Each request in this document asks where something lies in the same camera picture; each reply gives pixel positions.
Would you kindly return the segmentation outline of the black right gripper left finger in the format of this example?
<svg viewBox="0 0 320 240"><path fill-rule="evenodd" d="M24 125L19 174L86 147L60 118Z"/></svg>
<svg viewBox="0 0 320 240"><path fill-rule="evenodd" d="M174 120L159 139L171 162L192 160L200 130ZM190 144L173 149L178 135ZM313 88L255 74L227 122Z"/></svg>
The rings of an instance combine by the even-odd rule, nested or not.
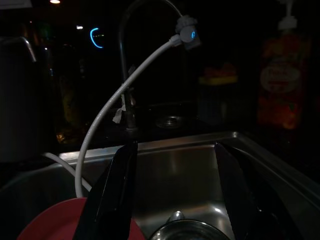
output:
<svg viewBox="0 0 320 240"><path fill-rule="evenodd" d="M135 192L138 143L128 143L114 154L85 201L76 240L127 240Z"/></svg>

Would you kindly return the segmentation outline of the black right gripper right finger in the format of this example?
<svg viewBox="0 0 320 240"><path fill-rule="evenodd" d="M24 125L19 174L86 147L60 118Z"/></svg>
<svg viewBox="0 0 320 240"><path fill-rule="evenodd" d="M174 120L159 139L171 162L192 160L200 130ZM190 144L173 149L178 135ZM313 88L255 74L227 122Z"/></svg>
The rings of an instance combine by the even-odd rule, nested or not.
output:
<svg viewBox="0 0 320 240"><path fill-rule="evenodd" d="M221 144L214 146L225 207L237 240L285 240L278 221L258 205L239 161Z"/></svg>

